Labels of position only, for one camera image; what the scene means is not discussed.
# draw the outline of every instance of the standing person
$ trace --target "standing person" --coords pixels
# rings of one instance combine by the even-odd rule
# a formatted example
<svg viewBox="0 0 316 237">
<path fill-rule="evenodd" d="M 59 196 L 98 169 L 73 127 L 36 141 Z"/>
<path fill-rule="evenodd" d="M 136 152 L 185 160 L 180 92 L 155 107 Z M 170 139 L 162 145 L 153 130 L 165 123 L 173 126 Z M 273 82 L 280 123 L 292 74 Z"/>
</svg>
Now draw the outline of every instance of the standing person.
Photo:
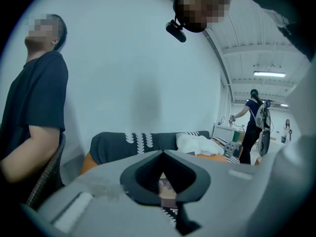
<svg viewBox="0 0 316 237">
<path fill-rule="evenodd" d="M 25 38 L 27 59 L 11 84 L 0 128 L 0 166 L 20 202 L 59 146 L 64 126 L 68 70 L 57 52 L 67 36 L 55 14 L 35 20 Z"/>
<path fill-rule="evenodd" d="M 242 141 L 242 153 L 240 156 L 240 163 L 251 164 L 250 160 L 250 151 L 256 141 L 259 139 L 259 135 L 262 131 L 261 128 L 257 127 L 254 116 L 257 115 L 258 109 L 260 105 L 258 104 L 257 100 L 254 98 L 258 96 L 259 92 L 256 89 L 251 90 L 250 95 L 251 99 L 247 101 L 245 107 L 242 109 L 241 112 L 236 114 L 230 119 L 230 123 L 232 123 L 235 119 L 244 116 L 248 111 L 250 113 L 250 121 L 247 125 L 247 130 Z"/>
<path fill-rule="evenodd" d="M 191 32 L 202 32 L 207 23 L 221 22 L 232 0 L 175 0 L 176 18 Z M 316 34 L 310 22 L 314 0 L 253 0 L 275 22 L 280 32 L 312 60 Z"/>
<path fill-rule="evenodd" d="M 281 137 L 281 142 L 285 143 L 286 142 L 286 137 L 288 132 L 290 131 L 290 120 L 287 119 L 285 121 L 285 126 L 283 127 L 283 136 Z"/>
</svg>

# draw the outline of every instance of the fluorescent light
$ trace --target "fluorescent light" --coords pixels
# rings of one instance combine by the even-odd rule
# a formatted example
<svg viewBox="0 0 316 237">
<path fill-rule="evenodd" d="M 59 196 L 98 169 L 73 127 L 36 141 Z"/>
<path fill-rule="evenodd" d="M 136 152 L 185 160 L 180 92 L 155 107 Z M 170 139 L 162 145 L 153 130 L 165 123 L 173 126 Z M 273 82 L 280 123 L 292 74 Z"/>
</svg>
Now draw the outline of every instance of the fluorescent light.
<svg viewBox="0 0 316 237">
<path fill-rule="evenodd" d="M 279 72 L 267 72 L 267 71 L 255 71 L 253 72 L 254 76 L 259 77 L 285 77 L 285 73 L 279 73 Z"/>
</svg>

